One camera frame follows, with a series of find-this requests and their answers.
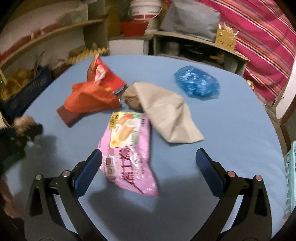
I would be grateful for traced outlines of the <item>brown paper ball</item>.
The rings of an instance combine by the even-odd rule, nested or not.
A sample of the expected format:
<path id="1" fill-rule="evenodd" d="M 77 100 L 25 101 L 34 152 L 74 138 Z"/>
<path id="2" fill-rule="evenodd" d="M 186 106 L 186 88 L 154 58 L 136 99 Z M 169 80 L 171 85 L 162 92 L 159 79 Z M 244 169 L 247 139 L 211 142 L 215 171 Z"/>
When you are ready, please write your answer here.
<path id="1" fill-rule="evenodd" d="M 35 126 L 37 123 L 34 118 L 29 115 L 24 115 L 19 118 L 15 118 L 12 127 L 15 129 L 16 133 L 19 136 L 24 136 L 25 131 L 27 131 L 32 126 Z"/>

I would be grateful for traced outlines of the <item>dark red cardboard piece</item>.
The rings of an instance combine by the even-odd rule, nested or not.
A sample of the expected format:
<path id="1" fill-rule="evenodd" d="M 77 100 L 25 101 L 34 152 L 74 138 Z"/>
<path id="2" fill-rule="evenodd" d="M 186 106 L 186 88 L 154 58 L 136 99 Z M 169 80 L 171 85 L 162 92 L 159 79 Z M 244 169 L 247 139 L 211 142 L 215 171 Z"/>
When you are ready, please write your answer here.
<path id="1" fill-rule="evenodd" d="M 73 113 L 67 111 L 64 106 L 57 109 L 57 114 L 60 116 L 63 123 L 69 128 L 73 127 L 82 118 L 92 115 L 92 113 Z"/>

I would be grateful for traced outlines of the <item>orange snack wrapper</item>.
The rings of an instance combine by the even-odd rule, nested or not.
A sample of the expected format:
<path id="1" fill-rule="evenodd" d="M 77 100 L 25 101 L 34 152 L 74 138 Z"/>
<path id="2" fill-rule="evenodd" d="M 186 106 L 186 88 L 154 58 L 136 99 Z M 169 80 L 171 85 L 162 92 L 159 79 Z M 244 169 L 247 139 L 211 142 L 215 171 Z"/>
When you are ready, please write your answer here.
<path id="1" fill-rule="evenodd" d="M 116 95 L 94 82 L 72 85 L 72 93 L 64 102 L 64 108 L 73 113 L 95 113 L 120 107 Z"/>

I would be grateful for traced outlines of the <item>pink snack bag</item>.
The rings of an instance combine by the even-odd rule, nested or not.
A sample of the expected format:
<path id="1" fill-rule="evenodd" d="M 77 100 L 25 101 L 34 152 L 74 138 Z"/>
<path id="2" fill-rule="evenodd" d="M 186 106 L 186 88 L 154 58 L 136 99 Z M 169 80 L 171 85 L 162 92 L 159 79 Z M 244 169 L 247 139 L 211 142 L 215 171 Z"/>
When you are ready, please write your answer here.
<path id="1" fill-rule="evenodd" d="M 100 170 L 114 185 L 157 197 L 158 187 L 149 167 L 151 124 L 145 113 L 114 112 L 101 138 Z"/>

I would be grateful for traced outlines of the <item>red snack wrapper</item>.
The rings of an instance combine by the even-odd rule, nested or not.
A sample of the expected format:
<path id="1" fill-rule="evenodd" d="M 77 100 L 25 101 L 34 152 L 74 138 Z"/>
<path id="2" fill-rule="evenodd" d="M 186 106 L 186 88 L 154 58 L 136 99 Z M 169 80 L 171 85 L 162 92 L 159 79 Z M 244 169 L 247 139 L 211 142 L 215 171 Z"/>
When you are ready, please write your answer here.
<path id="1" fill-rule="evenodd" d="M 94 82 L 104 90 L 113 94 L 122 92 L 127 84 L 119 78 L 96 54 L 87 71 L 87 82 Z"/>

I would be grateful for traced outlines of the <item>beige grey paper bag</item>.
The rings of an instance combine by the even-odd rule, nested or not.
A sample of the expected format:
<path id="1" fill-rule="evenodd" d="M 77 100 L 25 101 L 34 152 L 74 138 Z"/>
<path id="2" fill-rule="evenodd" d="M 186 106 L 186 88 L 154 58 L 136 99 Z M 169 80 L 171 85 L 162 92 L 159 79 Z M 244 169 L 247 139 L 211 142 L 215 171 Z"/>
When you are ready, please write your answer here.
<path id="1" fill-rule="evenodd" d="M 136 82 L 132 88 L 152 127 L 166 142 L 191 144 L 204 140 L 182 96 L 146 82 Z"/>

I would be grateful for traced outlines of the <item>blue plastic bag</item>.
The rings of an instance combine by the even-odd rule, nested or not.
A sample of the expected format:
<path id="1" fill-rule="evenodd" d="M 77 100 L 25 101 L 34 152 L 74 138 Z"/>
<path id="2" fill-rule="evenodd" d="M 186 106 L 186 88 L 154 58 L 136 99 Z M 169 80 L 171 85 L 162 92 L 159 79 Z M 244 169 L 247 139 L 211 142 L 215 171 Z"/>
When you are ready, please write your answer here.
<path id="1" fill-rule="evenodd" d="M 175 82 L 189 97 L 199 99 L 218 98 L 219 81 L 194 66 L 185 66 L 174 73 Z"/>

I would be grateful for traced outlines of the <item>brown paper wad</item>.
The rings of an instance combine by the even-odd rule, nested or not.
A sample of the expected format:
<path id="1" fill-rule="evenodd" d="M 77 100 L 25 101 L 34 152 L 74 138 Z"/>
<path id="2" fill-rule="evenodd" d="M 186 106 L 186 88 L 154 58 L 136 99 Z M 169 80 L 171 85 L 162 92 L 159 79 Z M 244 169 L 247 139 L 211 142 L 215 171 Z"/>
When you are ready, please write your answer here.
<path id="1" fill-rule="evenodd" d="M 123 101 L 130 107 L 130 109 L 143 112 L 140 100 L 135 90 L 134 85 L 129 86 L 122 94 Z"/>

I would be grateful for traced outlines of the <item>dark blue plastic crate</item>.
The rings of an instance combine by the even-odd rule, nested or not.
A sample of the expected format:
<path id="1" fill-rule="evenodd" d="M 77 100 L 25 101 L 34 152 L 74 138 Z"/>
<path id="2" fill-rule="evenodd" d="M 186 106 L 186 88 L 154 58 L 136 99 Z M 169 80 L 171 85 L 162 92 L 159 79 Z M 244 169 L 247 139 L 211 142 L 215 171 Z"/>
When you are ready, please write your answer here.
<path id="1" fill-rule="evenodd" d="M 22 116 L 33 101 L 53 82 L 49 66 L 38 68 L 36 77 L 25 85 L 16 95 L 1 102 L 1 114 L 4 118 Z"/>

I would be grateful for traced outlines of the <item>blue table cloth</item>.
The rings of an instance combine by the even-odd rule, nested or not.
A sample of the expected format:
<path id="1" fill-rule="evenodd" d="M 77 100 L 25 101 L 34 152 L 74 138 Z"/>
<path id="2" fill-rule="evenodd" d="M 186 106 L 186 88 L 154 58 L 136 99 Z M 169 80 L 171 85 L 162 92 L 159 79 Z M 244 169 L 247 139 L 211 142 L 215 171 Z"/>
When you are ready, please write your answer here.
<path id="1" fill-rule="evenodd" d="M 149 82 L 184 97 L 204 140 L 170 145 L 152 132 L 150 166 L 159 196 L 130 192 L 97 172 L 80 198 L 84 210 L 108 240 L 190 240 L 207 220 L 218 199 L 212 195 L 195 163 L 196 150 L 205 149 L 224 169 L 240 177 L 262 176 L 271 206 L 273 233 L 281 228 L 286 203 L 285 167 L 278 136 L 263 105 L 240 76 L 203 64 L 220 83 L 215 99 L 188 97 L 174 74 L 187 62 L 156 56 L 107 56 L 104 63 L 126 83 Z M 56 79 L 30 106 L 27 114 L 44 127 L 27 155 L 6 174 L 20 211 L 25 211 L 37 174 L 55 177 L 87 159 L 98 146 L 111 112 L 87 116 L 67 127 L 56 110 L 83 82 L 91 63 L 86 59 Z"/>

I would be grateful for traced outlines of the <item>red plastic bowl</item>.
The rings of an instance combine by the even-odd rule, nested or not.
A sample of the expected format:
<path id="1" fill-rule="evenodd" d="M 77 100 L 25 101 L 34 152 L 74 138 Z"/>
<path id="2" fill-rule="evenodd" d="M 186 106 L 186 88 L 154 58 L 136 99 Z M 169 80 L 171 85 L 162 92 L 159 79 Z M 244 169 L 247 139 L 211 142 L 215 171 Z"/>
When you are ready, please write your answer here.
<path id="1" fill-rule="evenodd" d="M 149 25 L 147 21 L 129 21 L 119 24 L 120 30 L 125 37 L 142 37 Z"/>

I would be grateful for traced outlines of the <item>white plastic bucket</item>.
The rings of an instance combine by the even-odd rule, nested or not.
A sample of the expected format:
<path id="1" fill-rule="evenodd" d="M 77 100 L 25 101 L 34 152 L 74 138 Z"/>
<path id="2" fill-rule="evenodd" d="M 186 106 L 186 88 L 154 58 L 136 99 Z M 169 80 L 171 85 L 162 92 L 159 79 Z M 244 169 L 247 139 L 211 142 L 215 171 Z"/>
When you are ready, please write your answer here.
<path id="1" fill-rule="evenodd" d="M 161 1 L 136 0 L 131 1 L 128 16 L 134 21 L 146 21 L 156 18 L 162 11 Z"/>

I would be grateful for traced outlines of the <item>yellow utensil holder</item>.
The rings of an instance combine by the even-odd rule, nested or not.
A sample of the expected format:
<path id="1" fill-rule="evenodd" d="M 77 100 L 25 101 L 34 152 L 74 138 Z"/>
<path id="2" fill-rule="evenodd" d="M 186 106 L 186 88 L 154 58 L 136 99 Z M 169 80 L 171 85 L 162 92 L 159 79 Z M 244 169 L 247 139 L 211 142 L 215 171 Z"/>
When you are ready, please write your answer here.
<path id="1" fill-rule="evenodd" d="M 218 24 L 215 43 L 228 50 L 234 51 L 236 48 L 236 39 L 239 31 L 234 31 L 233 28 L 225 23 Z"/>

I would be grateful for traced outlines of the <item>red striped curtain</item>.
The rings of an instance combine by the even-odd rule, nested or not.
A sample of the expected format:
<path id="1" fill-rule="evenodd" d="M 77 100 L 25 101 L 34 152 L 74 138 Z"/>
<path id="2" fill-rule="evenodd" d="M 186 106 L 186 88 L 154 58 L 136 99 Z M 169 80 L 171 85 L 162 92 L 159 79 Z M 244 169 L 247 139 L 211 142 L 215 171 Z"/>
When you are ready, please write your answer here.
<path id="1" fill-rule="evenodd" d="M 266 102 L 285 87 L 295 61 L 295 30 L 275 1 L 202 1 L 237 33 L 235 49 L 250 61 L 244 77 Z"/>

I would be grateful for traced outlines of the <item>grey fabric cover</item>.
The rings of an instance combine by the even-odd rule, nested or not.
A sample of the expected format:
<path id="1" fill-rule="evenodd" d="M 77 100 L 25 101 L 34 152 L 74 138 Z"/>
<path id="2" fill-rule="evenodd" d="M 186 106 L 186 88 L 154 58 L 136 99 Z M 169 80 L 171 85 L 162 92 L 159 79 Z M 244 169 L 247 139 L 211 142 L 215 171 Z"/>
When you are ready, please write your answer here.
<path id="1" fill-rule="evenodd" d="M 219 22 L 220 13 L 205 4 L 197 1 L 172 1 L 160 29 L 215 42 Z"/>

